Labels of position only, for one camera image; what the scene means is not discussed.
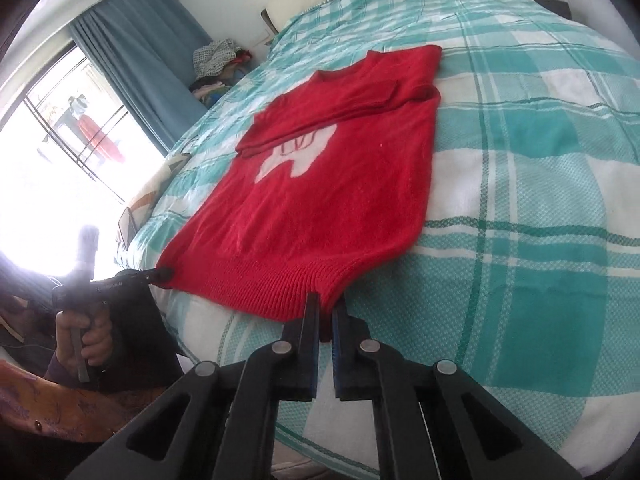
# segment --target window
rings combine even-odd
[[[23,92],[0,146],[0,250],[20,266],[64,275],[80,227],[94,224],[96,278],[113,275],[123,203],[163,157],[78,47]]]

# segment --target bed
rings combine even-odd
[[[170,154],[191,156],[123,266],[153,267],[225,173],[252,116],[367,50],[439,44],[442,95],[424,229],[359,278],[350,314],[408,359],[452,359],[584,475],[640,430],[640,62],[532,0],[276,0],[268,60]],[[296,13],[289,19],[287,13]],[[281,324],[154,289],[195,362],[246,359]],[[354,478],[377,477],[367,402],[283,402],[276,437]]]

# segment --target bed sheet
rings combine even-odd
[[[452,359],[582,473],[640,430],[640,63],[532,0],[331,0],[174,148],[192,154],[123,263],[152,267],[228,168],[252,116],[315,70],[439,44],[427,218],[405,256],[346,291],[350,314],[408,359]],[[155,290],[194,360],[245,359],[281,325]],[[282,403],[277,438],[375,478],[367,402]]]

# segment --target fingers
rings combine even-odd
[[[85,346],[82,349],[82,357],[87,360],[89,365],[98,366],[103,364],[111,355],[113,351],[113,341],[111,340],[111,334],[100,342]]]
[[[71,328],[87,329],[91,325],[91,320],[86,314],[73,310],[63,310],[56,315],[56,329],[69,330]]]
[[[102,326],[92,328],[82,336],[82,344],[95,345],[111,335],[111,321]]]
[[[92,323],[92,327],[98,328],[106,325],[109,325],[111,329],[111,319],[109,316],[109,309],[106,307],[103,307],[100,310],[96,311],[96,313],[94,314],[94,322]]]

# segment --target person's hand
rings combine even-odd
[[[90,366],[99,366],[110,357],[113,352],[111,338],[111,319],[109,309],[102,307],[94,314],[93,322],[89,316],[73,310],[63,310],[56,316],[56,359],[66,368],[70,375],[78,373],[78,363],[71,341],[71,329],[89,329],[82,336],[82,357]]]

